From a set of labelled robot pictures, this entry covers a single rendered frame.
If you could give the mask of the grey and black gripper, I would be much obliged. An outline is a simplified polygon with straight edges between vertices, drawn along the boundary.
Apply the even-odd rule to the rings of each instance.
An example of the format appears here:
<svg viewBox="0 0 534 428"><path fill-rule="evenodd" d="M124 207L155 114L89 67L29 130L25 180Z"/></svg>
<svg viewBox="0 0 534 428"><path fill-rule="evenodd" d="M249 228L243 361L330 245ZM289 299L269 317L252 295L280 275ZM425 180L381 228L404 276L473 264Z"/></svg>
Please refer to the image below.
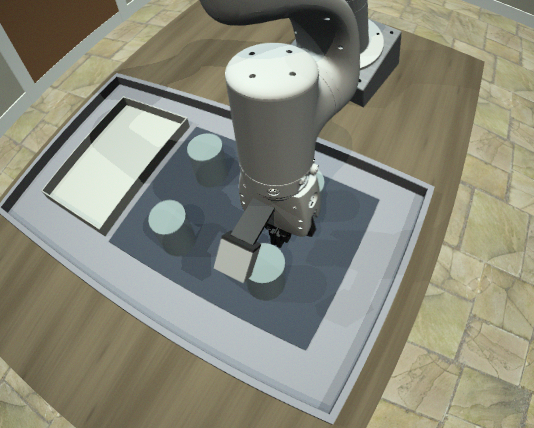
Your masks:
<svg viewBox="0 0 534 428"><path fill-rule="evenodd" d="M313 197L311 197L312 195ZM291 234L300 237L308 234L307 236L312 237L316 231L313 216L318 217L320 212L320 188L316 175L307 176L305 184L301 185L296 194L282 198L271 198L257 195L252 191L245 184L240 173L239 196L244 211L253 198L274 207L274 212L265 226L267 230L270 230L272 245L281 248L284 242L288 243ZM315 211L314 214L313 211Z"/></svg>

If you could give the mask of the clear glass jar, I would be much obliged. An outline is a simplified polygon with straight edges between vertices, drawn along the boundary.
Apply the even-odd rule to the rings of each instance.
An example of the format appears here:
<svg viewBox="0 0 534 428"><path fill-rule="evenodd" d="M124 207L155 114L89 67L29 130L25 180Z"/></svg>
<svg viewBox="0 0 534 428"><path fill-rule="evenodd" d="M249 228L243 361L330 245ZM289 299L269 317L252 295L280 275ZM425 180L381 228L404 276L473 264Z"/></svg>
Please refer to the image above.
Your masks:
<svg viewBox="0 0 534 428"><path fill-rule="evenodd" d="M169 255L179 257L193 249L196 236L185 209L179 202L166 200L158 203L151 210L148 221Z"/></svg>
<svg viewBox="0 0 534 428"><path fill-rule="evenodd" d="M285 288L285 258L276 246L260 244L252 276L245 282L254 298L270 301L280 296Z"/></svg>
<svg viewBox="0 0 534 428"><path fill-rule="evenodd" d="M221 185L228 176L221 139L214 134L194 137L187 147L197 182L206 188Z"/></svg>
<svg viewBox="0 0 534 428"><path fill-rule="evenodd" d="M317 176L317 179L318 179L318 182L319 182L319 188L320 188L320 212L319 212L319 215L320 215L321 207L322 207L323 191L324 191L324 177L323 177L322 173L319 170L318 170L316 176ZM313 216L313 219L316 220L317 217Z"/></svg>

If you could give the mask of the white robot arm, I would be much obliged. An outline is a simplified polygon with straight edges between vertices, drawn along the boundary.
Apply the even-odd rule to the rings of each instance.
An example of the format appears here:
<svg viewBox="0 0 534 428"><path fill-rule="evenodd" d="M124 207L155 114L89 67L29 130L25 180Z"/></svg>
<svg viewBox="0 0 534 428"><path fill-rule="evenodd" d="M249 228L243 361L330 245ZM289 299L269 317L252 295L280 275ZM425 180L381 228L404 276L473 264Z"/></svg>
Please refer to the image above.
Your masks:
<svg viewBox="0 0 534 428"><path fill-rule="evenodd" d="M225 80L245 184L266 197L294 195L306 176L318 172L315 144L322 128L354 96L360 70L383 52L383 35L368 19L368 0L200 3L226 25L291 21L297 47L264 43L246 48L228 63ZM253 198L234 230L222 235L214 269L242 283L248 280L261 247L256 241L273 212L274 207Z"/></svg>

